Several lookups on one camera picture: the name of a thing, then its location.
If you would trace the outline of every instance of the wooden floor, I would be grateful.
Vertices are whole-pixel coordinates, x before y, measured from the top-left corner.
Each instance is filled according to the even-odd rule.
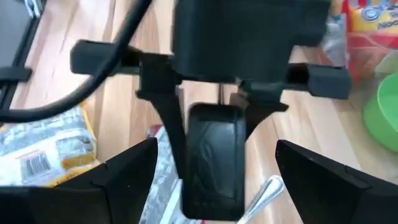
[[[69,53],[78,39],[111,41],[120,28],[131,0],[48,0],[26,65],[34,69],[20,85],[14,108],[45,105],[77,88],[86,77],[69,69]],[[132,45],[150,52],[170,53],[173,0],[156,0]],[[307,61],[295,49],[292,61]],[[135,97],[137,77],[118,75],[87,101],[86,107],[98,138],[103,161],[145,138],[147,128],[160,119],[151,105]],[[214,84],[185,82],[185,110],[195,101],[216,102]],[[226,95],[235,91],[227,86]],[[274,159],[278,139],[288,139],[338,162],[398,184],[398,154],[391,153],[367,134],[361,108],[371,88],[358,86],[349,100],[314,98],[308,93],[285,91],[288,112],[263,121],[247,141],[246,201],[261,184],[278,174]],[[254,223],[301,223],[287,191],[256,217]]]

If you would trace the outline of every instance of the green container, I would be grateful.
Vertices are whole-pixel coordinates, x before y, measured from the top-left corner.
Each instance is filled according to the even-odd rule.
[[[398,152],[398,74],[382,81],[376,96],[365,106],[363,116],[370,134],[382,145]]]

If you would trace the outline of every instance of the barcode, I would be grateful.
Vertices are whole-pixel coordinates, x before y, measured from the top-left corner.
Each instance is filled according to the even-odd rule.
[[[21,162],[22,180],[27,180],[51,169],[51,165],[45,153],[35,157],[24,159]]]

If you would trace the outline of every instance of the silver spoon handle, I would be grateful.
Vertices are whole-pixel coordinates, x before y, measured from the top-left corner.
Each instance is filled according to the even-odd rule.
[[[237,224],[245,224],[258,212],[260,212],[266,205],[273,201],[285,189],[284,181],[278,175],[270,177],[261,190],[254,197],[243,217]]]

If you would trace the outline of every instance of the light wood grain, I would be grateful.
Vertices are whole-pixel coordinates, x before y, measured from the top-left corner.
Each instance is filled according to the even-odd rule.
[[[131,0],[48,0],[26,65],[34,74],[18,86],[13,108],[32,108],[53,102],[81,85],[85,76],[72,74],[69,51],[78,39],[111,41],[123,23]],[[156,0],[147,13],[132,45],[150,52],[170,53],[172,0]],[[293,62],[307,61],[295,49]],[[152,106],[138,100],[138,78],[117,75],[86,101],[98,138],[98,157],[115,156],[145,138],[146,130],[161,120]],[[217,86],[184,82],[184,110],[196,101],[216,102]],[[236,91],[225,86],[225,95]],[[347,101],[314,98],[308,93],[285,91],[286,113],[263,121],[246,143],[246,202],[262,183],[279,174],[274,159],[278,139],[287,139],[331,159],[398,184],[398,155],[374,142],[363,126],[361,108],[372,93],[357,86]],[[301,223],[287,191],[268,206],[254,223]]]

